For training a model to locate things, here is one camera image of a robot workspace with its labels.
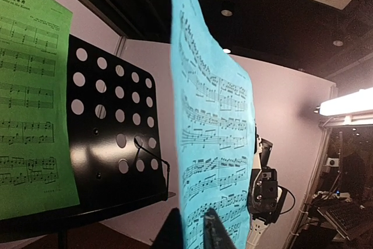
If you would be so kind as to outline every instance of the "sheet music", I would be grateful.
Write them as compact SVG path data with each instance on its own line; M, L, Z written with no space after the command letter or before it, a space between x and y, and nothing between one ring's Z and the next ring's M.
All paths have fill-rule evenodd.
M244 249L255 143L251 81L210 35L198 0L172 1L184 247L203 249L203 216L212 207L237 248Z
M0 219L79 204L66 127L72 14L0 0Z

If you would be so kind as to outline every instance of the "green sheet music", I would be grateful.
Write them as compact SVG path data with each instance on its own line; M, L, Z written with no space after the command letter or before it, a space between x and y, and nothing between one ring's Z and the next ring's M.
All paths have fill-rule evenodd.
M66 124L72 13L0 0L0 219L79 204Z

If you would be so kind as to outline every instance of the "keyboard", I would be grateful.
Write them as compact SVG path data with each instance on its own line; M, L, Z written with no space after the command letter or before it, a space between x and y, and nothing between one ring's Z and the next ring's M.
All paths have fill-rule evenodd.
M352 202L321 207L318 211L331 223L341 236L355 239L369 229L373 229L373 209L361 209Z

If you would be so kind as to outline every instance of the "black ceiling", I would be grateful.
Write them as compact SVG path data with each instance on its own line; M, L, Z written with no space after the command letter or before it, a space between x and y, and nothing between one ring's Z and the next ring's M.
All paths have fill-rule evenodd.
M89 1L128 37L169 42L170 0ZM221 15L223 1L234 3L232 17ZM373 52L373 0L344 10L310 0L199 2L212 36L233 54L326 77Z

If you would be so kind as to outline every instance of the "blue sheet music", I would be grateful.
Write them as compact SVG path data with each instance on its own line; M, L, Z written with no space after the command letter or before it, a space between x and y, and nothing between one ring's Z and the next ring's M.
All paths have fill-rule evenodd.
M249 232L247 195L255 121L248 74L210 35L198 0L172 0L171 68L186 249L203 249L214 208L238 249Z

